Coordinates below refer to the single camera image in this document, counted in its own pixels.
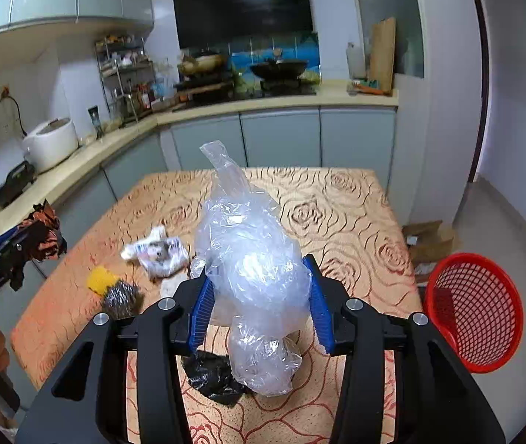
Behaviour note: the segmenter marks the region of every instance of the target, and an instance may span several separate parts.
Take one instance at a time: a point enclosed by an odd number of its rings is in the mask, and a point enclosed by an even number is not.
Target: yellow sponge
[[[98,266],[90,272],[86,285],[92,292],[104,297],[107,294],[108,288],[116,284],[118,280],[119,277],[115,274],[109,272],[102,266]]]

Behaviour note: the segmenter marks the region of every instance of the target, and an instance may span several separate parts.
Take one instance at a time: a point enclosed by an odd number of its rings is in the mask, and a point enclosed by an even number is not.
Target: wooden cutting board
[[[380,90],[386,94],[390,94],[392,91],[395,28],[396,20],[394,17],[382,20],[372,26],[369,79],[379,81]]]

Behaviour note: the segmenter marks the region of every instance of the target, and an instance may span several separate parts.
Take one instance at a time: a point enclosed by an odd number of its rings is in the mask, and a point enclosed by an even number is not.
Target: tiled floor
[[[471,184],[456,217],[460,252],[474,252],[500,265],[512,278],[524,310],[524,332],[514,357],[499,370],[474,375],[508,442],[526,424],[526,229],[487,183]]]

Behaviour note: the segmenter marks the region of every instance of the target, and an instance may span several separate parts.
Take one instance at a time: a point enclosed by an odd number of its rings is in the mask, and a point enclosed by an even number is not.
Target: tablecloth
[[[407,317],[421,309],[413,267],[401,229],[374,173],[349,169],[246,169],[249,181],[281,205],[285,231],[302,254],[312,253],[322,273],[343,282],[352,296],[378,311]],[[137,283],[143,308],[159,299],[158,285],[145,271],[120,258],[124,244],[155,225],[179,235],[194,255],[193,235],[211,171],[169,172],[145,177],[86,233],[47,279],[11,342],[16,357],[39,388],[75,337],[99,311],[99,298],[86,287],[89,272],[103,265]],[[204,348],[227,352],[228,329],[209,326]],[[311,320],[295,336],[302,365],[294,390],[274,398],[243,396],[234,408],[214,403],[192,389],[179,362],[179,377],[195,444],[328,442],[339,399],[344,357],[329,358],[315,338]],[[139,442],[135,354],[127,362],[128,439]],[[395,382],[392,353],[385,353],[382,441],[392,440]]]

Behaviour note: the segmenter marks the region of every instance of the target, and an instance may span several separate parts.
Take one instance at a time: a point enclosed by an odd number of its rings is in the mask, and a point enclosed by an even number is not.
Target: white rice cooker
[[[37,126],[24,137],[25,158],[37,173],[46,172],[68,158],[78,148],[74,124],[69,118],[50,120]]]

